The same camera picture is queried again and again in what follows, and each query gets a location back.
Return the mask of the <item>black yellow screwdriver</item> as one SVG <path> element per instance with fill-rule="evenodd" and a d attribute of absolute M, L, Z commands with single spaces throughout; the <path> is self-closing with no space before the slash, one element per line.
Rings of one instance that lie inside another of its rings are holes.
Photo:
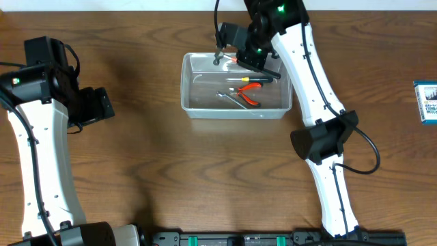
<path fill-rule="evenodd" d="M 226 81 L 242 81 L 246 83 L 272 83 L 272 77 L 262 76 L 262 77 L 235 77 L 227 78 Z"/>

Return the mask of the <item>small red black hammer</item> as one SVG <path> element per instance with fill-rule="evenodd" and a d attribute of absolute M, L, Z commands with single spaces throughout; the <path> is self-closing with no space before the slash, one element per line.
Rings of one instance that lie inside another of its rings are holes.
<path fill-rule="evenodd" d="M 280 78 L 281 78 L 281 75 L 280 75 L 278 72 L 273 72 L 273 71 L 271 71 L 271 70 L 264 69 L 264 68 L 259 69 L 259 68 L 256 68 L 255 66 L 252 66 L 252 65 L 246 64 L 246 63 L 244 63 L 243 61 L 239 61 L 236 57 L 232 57 L 232 56 L 230 56 L 230 55 L 226 55 L 226 54 L 223 52 L 222 49 L 217 49 L 217 50 L 216 50 L 216 52 L 215 52 L 215 54 L 214 54 L 214 61 L 213 61 L 213 64 L 214 64 L 215 66 L 219 65 L 219 64 L 220 64 L 220 61 L 222 60 L 222 58 L 229 59 L 229 60 L 231 60 L 232 62 L 238 64 L 239 66 L 241 66 L 241 67 L 243 67 L 243 68 L 246 68 L 247 70 L 252 70 L 252 71 L 254 71 L 254 72 L 260 72 L 260 73 L 266 75 L 267 77 L 272 77 L 272 78 L 274 78 L 274 79 L 280 79 Z"/>

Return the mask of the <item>red handled pliers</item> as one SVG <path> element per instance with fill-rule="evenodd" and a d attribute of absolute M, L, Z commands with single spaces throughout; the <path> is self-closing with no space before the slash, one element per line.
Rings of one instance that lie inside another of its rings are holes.
<path fill-rule="evenodd" d="M 244 102 L 246 102 L 247 104 L 249 104 L 252 107 L 255 108 L 259 108 L 261 107 L 261 103 L 257 102 L 256 100 L 251 99 L 249 96 L 247 96 L 245 94 L 246 91 L 251 90 L 251 89 L 258 89 L 258 88 L 262 88 L 263 85 L 261 83 L 258 82 L 254 82 L 254 83 L 249 83 L 247 85 L 244 85 L 242 87 L 230 87 L 229 91 L 232 94 L 236 94 L 237 96 L 241 97 L 243 99 Z"/>

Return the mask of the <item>clear plastic container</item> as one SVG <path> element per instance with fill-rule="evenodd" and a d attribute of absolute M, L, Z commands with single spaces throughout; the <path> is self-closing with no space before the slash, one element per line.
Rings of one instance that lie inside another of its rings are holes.
<path fill-rule="evenodd" d="M 287 70 L 280 59 L 268 57 L 265 68 L 278 72 L 280 79 L 262 83 L 263 87 L 245 92 L 251 99 L 261 103 L 255 108 L 229 91 L 230 87 L 242 87 L 249 83 L 226 81 L 235 77 L 262 77 L 262 73 L 247 70 L 223 58 L 213 64 L 214 53 L 187 53 L 182 62 L 181 106 L 190 118 L 202 119 L 280 119 L 292 108 L 293 87 Z M 243 109 L 227 98 L 216 95 L 224 92 L 240 101 Z"/>

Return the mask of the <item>silver offset wrench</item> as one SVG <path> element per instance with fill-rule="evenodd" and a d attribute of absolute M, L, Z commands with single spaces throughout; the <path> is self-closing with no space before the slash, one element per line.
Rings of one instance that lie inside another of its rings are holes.
<path fill-rule="evenodd" d="M 232 101 L 233 103 L 235 103 L 236 105 L 238 105 L 239 107 L 241 107 L 241 108 L 243 108 L 243 109 L 248 109 L 248 108 L 245 107 L 245 106 L 244 106 L 240 101 L 238 101 L 237 99 L 235 99 L 234 97 L 230 96 L 230 95 L 227 94 L 227 93 L 217 91 L 217 92 L 216 92 L 216 95 L 217 95 L 217 96 L 220 96 L 220 97 L 224 97 L 224 98 L 229 99 L 230 101 Z"/>

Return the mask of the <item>blue white small box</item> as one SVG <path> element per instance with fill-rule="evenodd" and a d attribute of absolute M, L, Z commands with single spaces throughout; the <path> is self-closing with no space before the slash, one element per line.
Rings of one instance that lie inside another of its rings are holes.
<path fill-rule="evenodd" d="M 436 81 L 413 81 L 423 125 L 436 125 Z"/>

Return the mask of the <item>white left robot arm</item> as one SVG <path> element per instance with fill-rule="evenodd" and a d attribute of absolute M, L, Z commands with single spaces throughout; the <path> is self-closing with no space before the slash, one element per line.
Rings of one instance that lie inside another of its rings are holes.
<path fill-rule="evenodd" d="M 25 211 L 19 245 L 140 245 L 137 226 L 88 223 L 74 187 L 68 129 L 114 115 L 102 88 L 79 89 L 79 66 L 64 58 L 29 60 L 1 75 L 20 156 Z"/>

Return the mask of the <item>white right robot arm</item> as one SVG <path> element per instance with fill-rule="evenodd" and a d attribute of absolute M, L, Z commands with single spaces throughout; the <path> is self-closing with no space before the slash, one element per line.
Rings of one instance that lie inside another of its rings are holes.
<path fill-rule="evenodd" d="M 309 166 L 322 207 L 322 226 L 332 237 L 347 237 L 358 226 L 344 179 L 344 143 L 358 124 L 331 87 L 318 52 L 309 15 L 302 1 L 245 1 L 251 18 L 238 61 L 261 71 L 267 54 L 285 66 L 295 89 L 303 129 L 290 139 Z"/>

